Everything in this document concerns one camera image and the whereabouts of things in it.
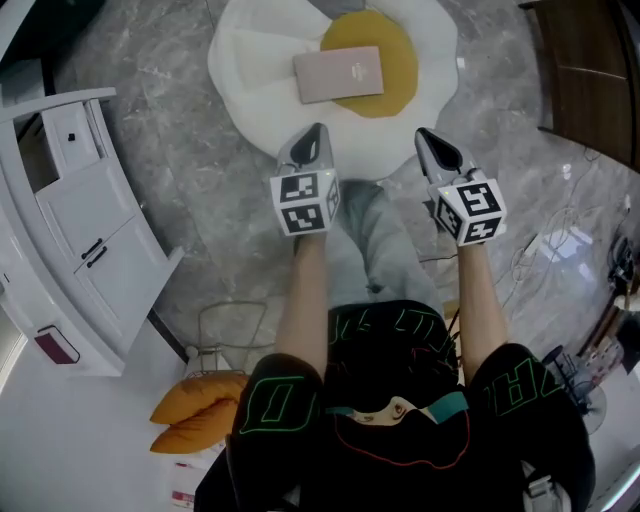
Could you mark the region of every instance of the orange pillow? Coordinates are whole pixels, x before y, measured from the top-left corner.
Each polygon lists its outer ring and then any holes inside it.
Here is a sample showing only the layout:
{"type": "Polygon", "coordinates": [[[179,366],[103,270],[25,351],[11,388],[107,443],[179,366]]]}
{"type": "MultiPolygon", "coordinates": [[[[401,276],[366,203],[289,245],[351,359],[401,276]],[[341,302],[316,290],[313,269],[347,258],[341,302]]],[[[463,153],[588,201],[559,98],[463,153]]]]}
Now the orange pillow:
{"type": "Polygon", "coordinates": [[[195,453],[219,443],[231,433],[238,404],[220,400],[192,418],[171,425],[151,445],[154,453],[195,453]]]}
{"type": "Polygon", "coordinates": [[[218,400],[239,402],[247,380],[246,375],[220,373],[178,382],[153,411],[151,422],[173,425],[195,416],[218,400]]]}

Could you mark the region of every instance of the brown wooden cabinet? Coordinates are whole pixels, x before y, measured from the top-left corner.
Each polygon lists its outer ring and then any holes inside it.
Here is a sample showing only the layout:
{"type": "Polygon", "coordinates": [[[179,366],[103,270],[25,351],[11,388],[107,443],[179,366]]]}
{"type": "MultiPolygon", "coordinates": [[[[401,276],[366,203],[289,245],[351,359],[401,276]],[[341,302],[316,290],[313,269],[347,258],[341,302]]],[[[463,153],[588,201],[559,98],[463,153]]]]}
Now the brown wooden cabinet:
{"type": "Polygon", "coordinates": [[[640,69],[618,0],[540,0],[535,11],[550,76],[553,127],[640,171],[640,69]]]}

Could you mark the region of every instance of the gray marble floor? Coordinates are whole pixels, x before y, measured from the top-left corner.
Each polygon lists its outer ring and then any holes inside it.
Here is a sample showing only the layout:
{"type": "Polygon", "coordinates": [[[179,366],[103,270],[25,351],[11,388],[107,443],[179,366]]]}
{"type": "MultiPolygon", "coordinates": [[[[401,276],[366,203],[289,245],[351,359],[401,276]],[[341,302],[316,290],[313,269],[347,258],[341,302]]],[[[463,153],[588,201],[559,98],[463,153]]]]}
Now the gray marble floor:
{"type": "MultiPolygon", "coordinates": [[[[489,250],[511,337],[539,355],[559,343],[579,345],[607,301],[607,251],[625,219],[625,194],[640,207],[640,175],[537,130],[546,110],[535,25],[516,2],[440,1],[459,29],[460,86],[438,128],[473,150],[505,196],[508,231],[489,250]],[[556,236],[525,257],[539,232],[556,236]],[[559,245],[560,232],[567,240],[552,263],[548,247],[559,245]]],[[[245,304],[206,311],[201,330],[205,345],[246,345],[256,329],[256,343],[265,344],[282,310],[291,243],[272,213],[273,161],[237,132],[208,75],[207,50],[224,4],[108,0],[61,58],[56,83],[59,91],[117,88],[106,110],[125,172],[163,245],[186,251],[155,305],[168,327],[195,344],[207,306],[264,302],[261,323],[260,308],[245,304]]],[[[415,162],[384,186],[443,298],[456,298],[456,259],[439,259],[455,247],[421,205],[415,162]]],[[[622,229],[637,239],[635,219],[633,212],[622,229]]],[[[265,351],[227,355],[236,367],[252,367],[265,351]]]]}

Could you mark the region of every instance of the light blue pants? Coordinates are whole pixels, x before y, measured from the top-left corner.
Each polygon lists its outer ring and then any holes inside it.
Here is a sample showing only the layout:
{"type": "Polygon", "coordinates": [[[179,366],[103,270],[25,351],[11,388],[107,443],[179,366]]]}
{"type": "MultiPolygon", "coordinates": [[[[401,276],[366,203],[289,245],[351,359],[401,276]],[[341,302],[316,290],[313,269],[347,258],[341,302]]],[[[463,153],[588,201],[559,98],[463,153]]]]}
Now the light blue pants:
{"type": "Polygon", "coordinates": [[[384,189],[343,182],[341,200],[327,237],[329,307],[405,299],[444,317],[438,291],[384,189]]]}

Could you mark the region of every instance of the forearm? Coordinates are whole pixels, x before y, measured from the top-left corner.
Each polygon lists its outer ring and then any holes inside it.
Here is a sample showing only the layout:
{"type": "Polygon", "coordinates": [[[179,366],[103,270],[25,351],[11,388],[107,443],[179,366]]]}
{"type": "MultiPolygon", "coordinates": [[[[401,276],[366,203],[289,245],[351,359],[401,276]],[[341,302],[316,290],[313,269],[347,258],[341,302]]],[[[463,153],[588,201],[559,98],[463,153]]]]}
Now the forearm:
{"type": "Polygon", "coordinates": [[[307,235],[300,240],[291,274],[275,349],[310,364],[324,379],[328,350],[325,235],[307,235]]]}
{"type": "Polygon", "coordinates": [[[507,323],[498,302],[484,245],[458,249],[460,342],[467,384],[489,355],[507,342],[507,323]]]}

